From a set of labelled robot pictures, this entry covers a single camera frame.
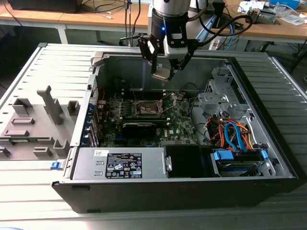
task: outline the black cable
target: black cable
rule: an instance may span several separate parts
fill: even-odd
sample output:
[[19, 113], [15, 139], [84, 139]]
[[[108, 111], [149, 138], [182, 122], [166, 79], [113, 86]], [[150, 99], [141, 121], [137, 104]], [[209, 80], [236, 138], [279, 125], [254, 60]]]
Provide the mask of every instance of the black cable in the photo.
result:
[[[199, 8], [198, 0], [196, 0], [195, 2], [196, 2], [196, 9], [197, 9], [197, 12], [199, 12], [199, 11], [200, 11], [200, 8]], [[246, 28], [244, 28], [243, 30], [240, 30], [239, 32], [235, 32], [235, 33], [231, 33], [231, 34], [221, 34], [221, 32], [222, 32], [228, 25], [230, 25], [232, 22], [234, 22], [234, 21], [236, 21], [236, 20], [238, 20], [238, 19], [241, 19], [241, 18], [246, 18], [246, 19], [249, 20], [249, 24], [248, 24], [248, 26], [247, 26]], [[201, 17], [199, 18], [199, 20], [200, 20], [200, 23], [201, 23], [202, 27], [203, 27], [207, 32], [213, 34], [213, 36], [211, 37], [212, 40], [215, 39], [217, 36], [229, 37], [229, 36], [239, 35], [239, 34], [243, 33], [244, 31], [248, 30], [248, 29], [252, 26], [252, 24], [253, 24], [253, 20], [252, 20], [252, 18], [251, 18], [250, 16], [247, 16], [247, 15], [240, 15], [240, 16], [237, 16], [237, 17], [235, 17], [235, 18], [232, 18], [230, 21], [228, 21], [224, 26], [222, 26], [222, 27], [215, 33], [215, 32], [213, 32], [213, 31], [209, 30], [209, 29], [205, 26], [205, 24], [203, 23]]]
[[82, 5], [82, 9], [84, 9], [86, 12], [89, 12], [89, 13], [104, 13], [104, 12], [116, 10], [116, 9], [118, 9], [118, 8], [123, 8], [123, 7], [124, 7], [124, 6], [117, 6], [117, 7], [114, 7], [114, 8], [112, 8], [112, 9], [105, 10], [105, 11], [89, 11], [89, 10], [87, 10], [86, 8], [84, 8], [83, 5]]
[[[230, 46], [234, 46], [236, 44], [236, 42], [238, 41], [237, 39], [239, 38], [239, 36], [240, 35], [238, 35], [235, 39], [232, 40], [232, 44]], [[216, 50], [220, 50], [222, 46], [223, 46], [223, 50], [224, 50], [225, 46], [227, 46], [230, 43], [230, 40], [227, 43], [225, 43], [226, 40], [227, 39], [225, 38], [225, 40], [221, 43], [220, 47], [218, 47]]]
[[126, 31], [126, 46], [128, 46], [128, 33], [127, 33], [127, 9], [125, 9], [125, 31]]
[[4, 87], [4, 86], [3, 86], [3, 85], [1, 85], [1, 84], [0, 84], [0, 86], [1, 86], [2, 88], [6, 89], [6, 90], [8, 89], [8, 88]]
[[[17, 18], [15, 18], [15, 16], [9, 11], [9, 9], [6, 7], [6, 2], [5, 0], [2, 1], [3, 2], [3, 5], [6, 9], [6, 11], [13, 17], [13, 19], [23, 28], [24, 26], [17, 20]], [[31, 33], [28, 32], [28, 34], [33, 38], [33, 40], [38, 44], [39, 42], [32, 36]]]
[[141, 0], [139, 0], [139, 12], [138, 12], [138, 15], [136, 16], [136, 19], [135, 19], [134, 24], [133, 24], [133, 27], [132, 27], [132, 37], [134, 36], [134, 33], [135, 33], [135, 25], [136, 25], [136, 22], [137, 22], [138, 19], [139, 19], [140, 14], [141, 14]]
[[82, 3], [82, 5], [87, 4], [88, 2], [90, 2], [91, 0], [87, 0], [86, 2]]
[[298, 51], [297, 55], [295, 56], [295, 58], [294, 58], [294, 60], [293, 60], [293, 63], [295, 62], [296, 57], [298, 57], [299, 53], [300, 53], [300, 52], [302, 51], [302, 49], [304, 48], [304, 46], [305, 46], [306, 42], [307, 42], [307, 38], [306, 38], [305, 42], [303, 43], [302, 47], [299, 49], [299, 51]]
[[294, 49], [293, 46], [291, 46], [291, 45], [293, 45], [293, 44], [291, 44], [291, 43], [287, 43], [287, 44], [288, 44], [288, 45], [290, 46], [290, 48], [293, 49], [296, 53], [298, 52], [298, 50]]
[[129, 46], [131, 46], [132, 41], [131, 41], [131, 4], [129, 0]]
[[227, 12], [228, 12], [228, 16], [229, 16], [229, 18], [230, 18], [230, 19], [232, 19], [233, 17], [230, 15], [229, 9], [228, 9], [227, 7], [225, 7], [225, 9], [226, 9], [226, 10], [227, 10]]
[[113, 1], [114, 1], [114, 2], [112, 2], [112, 3], [101, 4], [101, 5], [97, 6], [97, 7], [94, 7], [94, 9], [97, 10], [98, 8], [103, 7], [103, 6], [111, 6], [111, 5], [113, 5], [114, 3], [116, 3], [118, 0], [113, 0]]
[[182, 92], [182, 88], [183, 88], [185, 85], [192, 85], [192, 86], [194, 86], [198, 91], [202, 91], [202, 90], [200, 90], [194, 83], [192, 83], [192, 82], [186, 82], [186, 83], [184, 83], [184, 84], [180, 87], [180, 89], [179, 89], [180, 92]]
[[[198, 44], [199, 47], [204, 46], [204, 45], [210, 43], [210, 42], [211, 42], [213, 39], [215, 39], [217, 36], [220, 36], [221, 31], [223, 31], [229, 24], [231, 24], [232, 22], [234, 22], [234, 21], [236, 21], [236, 20], [238, 20], [238, 19], [241, 19], [241, 18], [249, 18], [250, 20], [252, 20], [252, 18], [249, 17], [249, 16], [247, 16], [247, 15], [240, 15], [240, 16], [237, 16], [237, 17], [231, 19], [230, 21], [228, 21], [228, 23], [226, 23], [225, 25], [223, 25], [223, 26], [215, 33], [215, 35], [213, 35], [213, 36], [212, 36], [211, 38], [209, 38], [207, 41], [205, 41], [205, 42], [199, 42], [199, 44]], [[240, 31], [237, 32], [237, 33], [233, 33], [233, 35], [238, 35], [238, 34], [244, 32], [244, 31], [248, 30], [248, 29], [251, 27], [251, 25], [252, 25], [252, 24], [249, 24], [249, 25], [248, 25], [246, 28], [244, 28], [243, 30], [240, 30]]]

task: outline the side panel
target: side panel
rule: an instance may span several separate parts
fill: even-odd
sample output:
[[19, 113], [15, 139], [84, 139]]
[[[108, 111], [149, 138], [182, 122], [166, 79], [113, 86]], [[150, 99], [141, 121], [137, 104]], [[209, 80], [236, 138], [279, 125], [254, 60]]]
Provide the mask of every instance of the side panel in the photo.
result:
[[302, 185], [296, 179], [129, 184], [58, 184], [52, 187], [78, 213], [250, 207]]

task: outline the warning label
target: warning label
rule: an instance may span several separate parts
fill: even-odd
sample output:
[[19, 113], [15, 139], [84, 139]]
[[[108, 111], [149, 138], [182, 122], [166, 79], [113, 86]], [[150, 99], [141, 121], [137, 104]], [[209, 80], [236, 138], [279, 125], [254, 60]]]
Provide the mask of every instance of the warning label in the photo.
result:
[[142, 178], [142, 154], [109, 153], [106, 162], [106, 178]]

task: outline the desk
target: desk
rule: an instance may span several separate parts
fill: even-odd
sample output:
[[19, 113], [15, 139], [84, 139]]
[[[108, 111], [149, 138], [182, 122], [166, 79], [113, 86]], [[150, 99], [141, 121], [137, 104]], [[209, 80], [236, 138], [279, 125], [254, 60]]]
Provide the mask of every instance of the desk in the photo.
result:
[[[112, 19], [108, 19], [98, 15], [97, 13], [86, 12], [81, 9], [79, 13], [69, 14], [61, 12], [46, 12], [46, 11], [16, 11], [13, 10], [10, 4], [5, 0], [6, 7], [14, 15], [14, 17], [23, 25], [31, 27], [46, 27], [56, 28], [59, 32], [61, 42], [68, 44], [65, 30], [79, 29], [79, 30], [95, 30], [95, 31], [125, 31], [125, 11], [123, 8], [112, 11]], [[101, 10], [109, 10], [121, 5], [122, 2], [106, 6]], [[148, 4], [141, 5], [141, 14], [136, 24], [136, 33], [146, 33], [148, 26]], [[138, 14], [138, 4], [132, 4], [131, 8], [131, 23]], [[7, 12], [3, 2], [0, 3], [0, 25], [19, 25], [14, 18]]]
[[[242, 0], [226, 0], [226, 6], [230, 15], [236, 17], [241, 15], [237, 12], [238, 5]], [[300, 6], [297, 10], [306, 10], [307, 7]], [[238, 20], [239, 23], [247, 25], [245, 19]], [[291, 42], [303, 43], [307, 38], [307, 25], [292, 25], [290, 23], [277, 18], [276, 24], [254, 24], [246, 32], [240, 35], [240, 39], [256, 40], [256, 41], [272, 41], [272, 42]]]
[[[235, 17], [237, 14], [237, 7], [241, 0], [227, 0], [230, 14]], [[81, 10], [77, 14], [67, 14], [59, 12], [41, 12], [41, 11], [15, 11], [11, 8], [10, 4], [6, 3], [9, 11], [22, 23], [24, 26], [34, 27], [48, 27], [56, 28], [59, 32], [61, 42], [67, 44], [67, 38], [65, 34], [66, 29], [80, 29], [80, 30], [95, 30], [95, 31], [125, 31], [123, 9], [112, 11], [112, 18], [108, 19], [98, 15], [97, 13], [90, 13]], [[142, 4], [141, 15], [136, 24], [137, 33], [146, 33], [148, 26], [148, 8], [149, 5]], [[298, 10], [304, 10], [307, 7], [300, 7]], [[138, 5], [132, 4], [132, 17], [134, 21], [138, 13]], [[307, 25], [302, 24], [299, 26], [292, 25], [281, 19], [277, 19], [278, 24], [255, 24], [249, 30], [244, 32], [240, 36], [241, 41], [256, 40], [256, 41], [272, 41], [272, 42], [291, 42], [291, 43], [303, 43], [307, 38]], [[4, 8], [3, 2], [0, 3], [0, 24], [4, 25], [19, 25], [13, 17]]]

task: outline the wire bundle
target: wire bundle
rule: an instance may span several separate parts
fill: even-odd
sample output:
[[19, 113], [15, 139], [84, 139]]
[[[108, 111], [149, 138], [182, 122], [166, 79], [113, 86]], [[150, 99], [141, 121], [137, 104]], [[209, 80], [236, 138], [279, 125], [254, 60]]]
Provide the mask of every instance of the wire bundle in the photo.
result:
[[218, 123], [218, 132], [216, 134], [214, 134], [214, 136], [210, 139], [210, 142], [220, 148], [226, 148], [227, 150], [232, 150], [235, 151], [236, 147], [234, 147], [234, 144], [230, 144], [229, 146], [227, 146], [225, 137], [227, 137], [226, 139], [228, 139], [228, 133], [226, 134], [225, 131], [228, 130], [225, 127], [227, 126], [227, 124], [233, 124], [234, 126], [230, 126], [229, 128], [236, 128], [235, 126], [237, 126], [240, 131], [240, 137], [238, 138], [238, 142], [240, 145], [240, 138], [242, 137], [246, 146], [247, 150], [253, 150], [253, 144], [251, 143], [251, 138], [250, 138], [250, 132], [249, 130], [243, 126], [241, 123], [238, 123], [237, 121], [233, 120], [233, 119], [229, 119], [229, 118], [213, 118], [213, 117], [209, 117], [208, 122], [206, 124], [206, 127], [208, 128], [209, 124], [211, 122], [215, 122]]

